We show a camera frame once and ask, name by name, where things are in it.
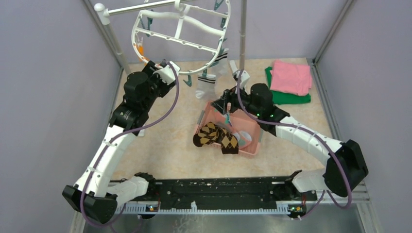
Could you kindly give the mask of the white black-striped sock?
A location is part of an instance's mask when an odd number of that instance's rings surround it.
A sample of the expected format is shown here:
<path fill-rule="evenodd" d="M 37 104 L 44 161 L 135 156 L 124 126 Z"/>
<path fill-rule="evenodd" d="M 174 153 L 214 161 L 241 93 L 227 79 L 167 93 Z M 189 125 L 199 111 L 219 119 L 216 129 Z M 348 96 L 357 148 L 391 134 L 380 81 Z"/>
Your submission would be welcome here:
<path fill-rule="evenodd" d="M 229 49 L 225 48 L 219 52 L 219 55 L 209 67 L 208 73 L 216 76 L 223 76 L 228 73 L 228 51 Z"/>

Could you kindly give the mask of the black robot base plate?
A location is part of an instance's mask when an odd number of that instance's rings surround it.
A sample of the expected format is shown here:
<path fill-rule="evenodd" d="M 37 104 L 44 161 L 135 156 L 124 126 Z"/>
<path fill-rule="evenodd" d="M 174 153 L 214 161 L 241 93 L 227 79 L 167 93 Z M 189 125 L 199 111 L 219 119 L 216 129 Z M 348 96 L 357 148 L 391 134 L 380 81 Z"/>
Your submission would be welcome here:
<path fill-rule="evenodd" d="M 249 177 L 152 180 L 145 195 L 135 201 L 153 201 L 161 210 L 185 210 L 194 202 L 200 210 L 275 209 L 282 201 L 316 201 L 313 191 L 299 192 L 291 177 Z"/>

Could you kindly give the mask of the brown argyle sock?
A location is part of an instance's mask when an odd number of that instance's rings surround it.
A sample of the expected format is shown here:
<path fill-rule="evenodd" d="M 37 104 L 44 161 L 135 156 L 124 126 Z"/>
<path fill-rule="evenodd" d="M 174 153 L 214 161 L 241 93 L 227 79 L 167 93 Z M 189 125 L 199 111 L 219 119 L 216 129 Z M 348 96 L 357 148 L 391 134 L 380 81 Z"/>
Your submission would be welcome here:
<path fill-rule="evenodd" d="M 215 143 L 219 138 L 219 127 L 212 122 L 202 126 L 194 136 L 193 143 L 196 147 L 210 145 Z"/>
<path fill-rule="evenodd" d="M 222 154 L 238 154 L 239 143 L 237 138 L 224 128 L 218 129 L 217 143 L 221 146 Z"/>

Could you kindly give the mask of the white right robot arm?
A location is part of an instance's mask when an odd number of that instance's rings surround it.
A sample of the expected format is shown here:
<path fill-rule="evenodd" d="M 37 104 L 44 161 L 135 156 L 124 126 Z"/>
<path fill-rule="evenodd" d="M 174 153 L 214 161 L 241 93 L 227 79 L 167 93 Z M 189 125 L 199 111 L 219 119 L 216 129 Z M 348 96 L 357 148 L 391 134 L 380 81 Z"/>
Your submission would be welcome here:
<path fill-rule="evenodd" d="M 252 85 L 250 93 L 236 87 L 227 89 L 210 104 L 221 114 L 244 111 L 260 128 L 305 150 L 324 165 L 312 171 L 299 171 L 285 186 L 285 194 L 298 200 L 307 191 L 326 190 L 348 197 L 369 171 L 359 144 L 342 142 L 322 135 L 298 122 L 273 103 L 273 95 L 263 83 Z"/>

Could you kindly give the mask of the pink striped sock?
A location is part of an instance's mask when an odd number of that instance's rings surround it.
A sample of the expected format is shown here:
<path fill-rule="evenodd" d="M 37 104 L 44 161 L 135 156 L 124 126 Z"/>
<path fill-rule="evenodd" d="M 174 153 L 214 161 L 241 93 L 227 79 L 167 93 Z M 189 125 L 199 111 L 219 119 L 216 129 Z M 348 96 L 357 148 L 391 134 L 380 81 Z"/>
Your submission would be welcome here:
<path fill-rule="evenodd" d="M 237 130 L 230 118 L 230 114 L 225 110 L 223 114 L 221 114 L 224 118 L 224 123 L 221 124 L 221 127 L 228 130 L 238 141 L 239 149 L 244 149 L 252 143 L 251 135 L 246 131 L 239 131 Z"/>

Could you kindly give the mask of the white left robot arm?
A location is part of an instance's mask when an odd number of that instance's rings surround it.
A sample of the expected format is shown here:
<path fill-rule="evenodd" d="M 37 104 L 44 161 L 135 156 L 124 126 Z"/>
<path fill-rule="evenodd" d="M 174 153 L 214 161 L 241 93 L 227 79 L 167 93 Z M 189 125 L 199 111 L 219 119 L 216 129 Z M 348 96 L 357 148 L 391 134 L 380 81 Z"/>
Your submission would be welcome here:
<path fill-rule="evenodd" d="M 70 206 L 81 213 L 92 226 L 105 227 L 114 221 L 118 207 L 125 207 L 134 198 L 154 198 L 153 177 L 138 173 L 115 186 L 111 177 L 126 149 L 138 134 L 163 121 L 175 108 L 179 97 L 180 67 L 172 61 L 156 64 L 149 61 L 142 71 L 129 74 L 123 86 L 122 102 L 112 113 L 105 136 L 83 175 L 67 185 L 62 195 Z M 158 98 L 177 88 L 170 109 L 158 120 L 147 124 L 149 111 Z"/>

